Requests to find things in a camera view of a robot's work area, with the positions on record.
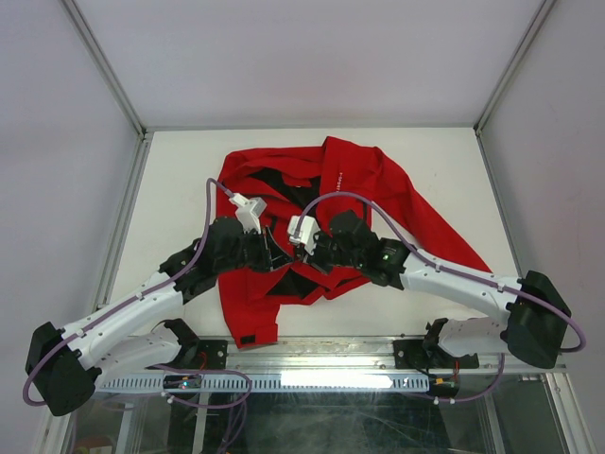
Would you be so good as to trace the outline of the red zip jacket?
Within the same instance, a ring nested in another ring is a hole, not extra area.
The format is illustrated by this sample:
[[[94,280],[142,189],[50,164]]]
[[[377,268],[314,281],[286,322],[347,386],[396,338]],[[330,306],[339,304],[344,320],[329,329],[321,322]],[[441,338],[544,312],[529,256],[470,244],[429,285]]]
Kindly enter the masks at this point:
[[[266,202],[261,223],[287,253],[293,251],[287,225],[312,201],[316,206],[310,215],[322,230],[346,211],[370,223],[372,210],[366,202],[373,201],[429,253],[473,269],[488,268],[414,188],[407,173],[377,147],[327,137],[314,147],[234,151],[225,157],[218,179],[234,193]],[[218,278],[218,291],[225,323],[242,348],[277,340],[282,306],[333,300],[367,282],[352,269],[324,274],[295,262],[269,273],[248,268],[227,272]]]

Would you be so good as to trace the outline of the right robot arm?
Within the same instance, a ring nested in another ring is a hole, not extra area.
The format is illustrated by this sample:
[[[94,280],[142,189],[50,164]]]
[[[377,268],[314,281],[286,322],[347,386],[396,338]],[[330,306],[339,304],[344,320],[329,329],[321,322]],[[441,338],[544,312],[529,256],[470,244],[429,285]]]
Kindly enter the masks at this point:
[[[423,357],[434,366],[509,353],[551,369],[562,351],[571,311],[540,272],[498,276],[455,264],[400,239],[378,237],[353,211],[335,216],[327,232],[314,218],[293,217],[287,235],[297,257],[318,271],[356,270],[377,286],[431,294],[479,312],[477,318],[443,318],[427,326]]]

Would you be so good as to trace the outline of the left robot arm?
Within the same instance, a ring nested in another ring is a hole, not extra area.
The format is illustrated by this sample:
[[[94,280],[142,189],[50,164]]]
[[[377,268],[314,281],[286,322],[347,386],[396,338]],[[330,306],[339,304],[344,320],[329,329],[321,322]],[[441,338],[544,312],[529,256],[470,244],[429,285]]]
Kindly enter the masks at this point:
[[[235,218],[218,218],[202,236],[173,253],[130,296],[76,322],[57,328],[51,322],[32,333],[23,399],[54,416],[77,410],[102,380],[120,366],[110,354],[146,323],[183,306],[213,288],[219,275],[248,269],[268,273],[293,257],[268,227],[245,231]]]

